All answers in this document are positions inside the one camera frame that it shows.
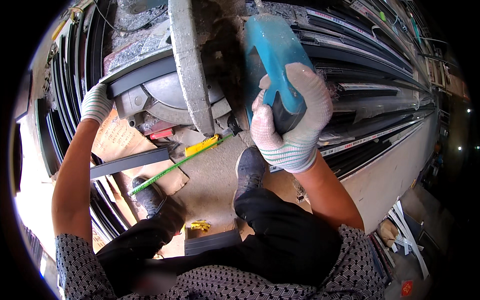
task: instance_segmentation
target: teal saw handle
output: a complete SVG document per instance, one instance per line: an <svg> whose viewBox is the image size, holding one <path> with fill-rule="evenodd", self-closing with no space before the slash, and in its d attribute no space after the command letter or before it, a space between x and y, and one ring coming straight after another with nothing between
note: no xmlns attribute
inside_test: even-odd
<svg viewBox="0 0 480 300"><path fill-rule="evenodd" d="M268 74L270 87L264 104L272 107L276 131L279 134L293 129L305 114L302 95L288 81L285 65L300 62L315 71L297 36L280 16L259 14L245 23L245 85L246 109L252 121L252 103L260 92L258 83Z"/></svg>

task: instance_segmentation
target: hand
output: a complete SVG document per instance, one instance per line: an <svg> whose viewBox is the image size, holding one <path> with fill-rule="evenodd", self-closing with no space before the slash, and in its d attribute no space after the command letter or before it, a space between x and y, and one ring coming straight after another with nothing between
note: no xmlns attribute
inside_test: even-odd
<svg viewBox="0 0 480 300"><path fill-rule="evenodd" d="M107 85L97 84L88 91L82 102L82 118L94 119L100 125L112 111L113 100L107 98Z"/></svg>
<svg viewBox="0 0 480 300"><path fill-rule="evenodd" d="M250 132L269 164L290 173L300 173L312 166L316 159L318 137L332 117L332 100L325 82L307 66L295 62L285 65L285 69L288 80L305 100L305 115L293 130L283 136L275 132L272 108L263 104L265 89L270 86L266 75L260 80L262 91L252 104Z"/></svg>

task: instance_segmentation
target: person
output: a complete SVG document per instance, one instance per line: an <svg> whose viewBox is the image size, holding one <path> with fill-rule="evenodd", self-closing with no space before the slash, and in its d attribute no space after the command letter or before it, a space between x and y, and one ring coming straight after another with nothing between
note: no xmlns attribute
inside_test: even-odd
<svg viewBox="0 0 480 300"><path fill-rule="evenodd" d="M325 82L300 63L286 65L286 72L305 100L305 115L293 130L278 135L272 109L263 104L264 91L270 85L265 76L252 105L251 135L256 147L245 149L236 166L238 188L233 206L255 234L230 247L158 261L152 260L153 256L185 219L174 202L156 211L164 197L154 184L136 195L149 218L93 253L90 152L100 124L112 109L112 100L107 99L103 84L87 93L82 120L58 173L52 199L56 261L66 298L383 297L382 276L373 262L361 216L316 148L320 131L332 116ZM262 188L264 159L293 174L308 193L312 213ZM135 178L132 184L135 187L144 180ZM162 275L142 277L156 271Z"/></svg>

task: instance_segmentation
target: white glove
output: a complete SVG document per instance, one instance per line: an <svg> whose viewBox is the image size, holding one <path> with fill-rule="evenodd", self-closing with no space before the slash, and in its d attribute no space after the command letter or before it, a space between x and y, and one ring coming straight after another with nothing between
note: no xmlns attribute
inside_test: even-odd
<svg viewBox="0 0 480 300"><path fill-rule="evenodd" d="M112 111L112 107L113 100L107 98L107 85L97 84L85 94L80 121L90 118L102 125Z"/></svg>
<svg viewBox="0 0 480 300"><path fill-rule="evenodd" d="M307 110L298 125L283 136L275 132L272 108L263 104L268 75L260 80L262 89L252 104L252 139L265 160L290 173L306 171L315 161L320 132L332 117L332 100L321 80L309 67L299 63L285 65L287 78L305 100Z"/></svg>

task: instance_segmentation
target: shirt sleeve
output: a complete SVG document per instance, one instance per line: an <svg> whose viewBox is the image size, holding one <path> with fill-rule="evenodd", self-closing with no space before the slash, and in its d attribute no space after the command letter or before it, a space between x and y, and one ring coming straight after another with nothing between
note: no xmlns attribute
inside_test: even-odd
<svg viewBox="0 0 480 300"><path fill-rule="evenodd" d="M340 255L317 299L382 299L384 283L363 230L342 225Z"/></svg>
<svg viewBox="0 0 480 300"><path fill-rule="evenodd" d="M66 299L117 298L87 241L72 234L60 234L55 245L60 286Z"/></svg>

